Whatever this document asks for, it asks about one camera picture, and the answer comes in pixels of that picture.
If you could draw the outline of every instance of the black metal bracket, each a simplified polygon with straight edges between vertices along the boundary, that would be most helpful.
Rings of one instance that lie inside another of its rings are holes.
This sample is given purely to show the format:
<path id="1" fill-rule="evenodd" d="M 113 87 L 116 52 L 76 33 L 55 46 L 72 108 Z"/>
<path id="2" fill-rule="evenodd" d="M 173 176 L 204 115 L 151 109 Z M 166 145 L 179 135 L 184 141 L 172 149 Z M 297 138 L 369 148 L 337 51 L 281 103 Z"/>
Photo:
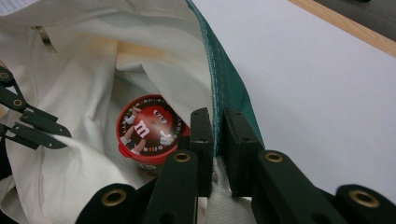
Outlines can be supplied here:
<path id="1" fill-rule="evenodd" d="M 206 112 L 191 114 L 190 147 L 183 144 L 187 150 L 170 154 L 156 181 L 130 189 L 131 200 L 125 200 L 119 209 L 105 207 L 103 198 L 110 198 L 120 187 L 100 190 L 81 212 L 78 223 L 195 223 L 197 198 L 210 196 L 209 174 L 213 171 L 208 159 L 212 132 Z M 240 112 L 224 110 L 222 135 L 232 196 L 252 198 L 257 223 L 396 223 L 396 206 L 371 189 L 348 185 L 335 196 L 317 189 L 287 155 L 265 150 Z M 114 201 L 122 196 L 114 194 Z"/>
<path id="2" fill-rule="evenodd" d="M 3 66 L 0 66 L 0 104 L 22 113 L 20 121 L 34 127 L 32 129 L 17 122 L 11 128 L 0 124 L 0 136 L 32 149 L 37 149 L 39 145 L 51 149 L 66 147 L 66 145 L 45 133 L 71 137 L 70 132 L 56 122 L 58 120 L 56 117 L 29 105 L 23 98 L 14 76 Z M 9 136 L 7 131 L 16 135 Z"/>

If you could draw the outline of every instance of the brass rivet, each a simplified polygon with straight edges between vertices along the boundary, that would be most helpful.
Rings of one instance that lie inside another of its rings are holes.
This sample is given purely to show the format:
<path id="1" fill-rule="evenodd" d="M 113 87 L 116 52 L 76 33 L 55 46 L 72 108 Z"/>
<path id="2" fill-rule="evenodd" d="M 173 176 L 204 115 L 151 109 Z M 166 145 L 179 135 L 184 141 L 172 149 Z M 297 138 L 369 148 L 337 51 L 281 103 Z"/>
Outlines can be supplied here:
<path id="1" fill-rule="evenodd" d="M 282 162 L 283 157 L 275 152 L 267 152 L 265 153 L 265 159 L 271 162 Z"/>
<path id="2" fill-rule="evenodd" d="M 126 192 L 123 189 L 111 189 L 102 197 L 102 204 L 107 207 L 116 206 L 126 199 Z"/>
<path id="3" fill-rule="evenodd" d="M 20 105 L 22 105 L 22 100 L 14 100 L 14 105 L 15 105 L 15 106 L 20 106 Z"/>
<path id="4" fill-rule="evenodd" d="M 9 75 L 7 73 L 0 73 L 0 78 L 6 79 L 9 78 Z"/>
<path id="5" fill-rule="evenodd" d="M 185 161 L 189 161 L 191 159 L 191 156 L 187 153 L 177 153 L 174 156 L 175 161 L 178 162 L 185 162 Z"/>
<path id="6" fill-rule="evenodd" d="M 360 205 L 376 208 L 379 206 L 379 200 L 373 195 L 367 193 L 366 191 L 354 189 L 349 192 L 349 197 Z"/>

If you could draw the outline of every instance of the letter m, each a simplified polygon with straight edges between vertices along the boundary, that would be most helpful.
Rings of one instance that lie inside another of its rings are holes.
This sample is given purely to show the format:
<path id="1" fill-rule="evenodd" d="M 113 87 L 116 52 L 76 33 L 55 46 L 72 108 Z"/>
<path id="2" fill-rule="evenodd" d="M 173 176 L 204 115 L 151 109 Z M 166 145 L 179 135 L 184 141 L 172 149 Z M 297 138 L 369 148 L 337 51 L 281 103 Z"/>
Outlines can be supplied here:
<path id="1" fill-rule="evenodd" d="M 140 120 L 140 122 L 134 126 L 134 130 L 142 138 L 144 138 L 149 133 L 149 129 L 146 126 L 145 122 L 143 122 L 143 120 Z"/>

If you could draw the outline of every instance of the container lid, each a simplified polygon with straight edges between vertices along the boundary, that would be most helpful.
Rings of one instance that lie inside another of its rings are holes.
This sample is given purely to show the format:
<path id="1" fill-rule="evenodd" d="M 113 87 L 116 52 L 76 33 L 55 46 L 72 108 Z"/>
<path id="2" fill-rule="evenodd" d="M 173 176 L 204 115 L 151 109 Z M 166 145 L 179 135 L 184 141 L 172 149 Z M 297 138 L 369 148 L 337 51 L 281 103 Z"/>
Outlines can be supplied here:
<path id="1" fill-rule="evenodd" d="M 189 134 L 189 127 L 161 95 L 153 94 L 133 100 L 122 110 L 116 132 L 124 157 L 161 164 L 177 149 L 179 137 Z"/>

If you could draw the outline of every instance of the green fabric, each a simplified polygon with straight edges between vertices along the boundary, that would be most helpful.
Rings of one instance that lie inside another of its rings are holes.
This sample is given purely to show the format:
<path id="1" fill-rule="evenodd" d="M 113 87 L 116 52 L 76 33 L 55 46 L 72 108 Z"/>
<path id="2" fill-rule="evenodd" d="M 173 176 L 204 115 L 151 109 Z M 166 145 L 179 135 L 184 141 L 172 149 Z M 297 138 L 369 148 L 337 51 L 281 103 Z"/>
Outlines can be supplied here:
<path id="1" fill-rule="evenodd" d="M 201 24 L 201 31 L 209 60 L 213 91 L 215 155 L 222 154 L 222 151 L 219 150 L 219 142 L 222 138 L 221 125 L 225 107 L 230 107 L 243 113 L 250 122 L 255 134 L 262 141 L 262 135 L 260 134 L 260 129 L 254 116 L 250 98 L 241 77 L 236 72 L 224 48 L 198 8 L 191 0 L 187 0 L 187 3 Z"/>

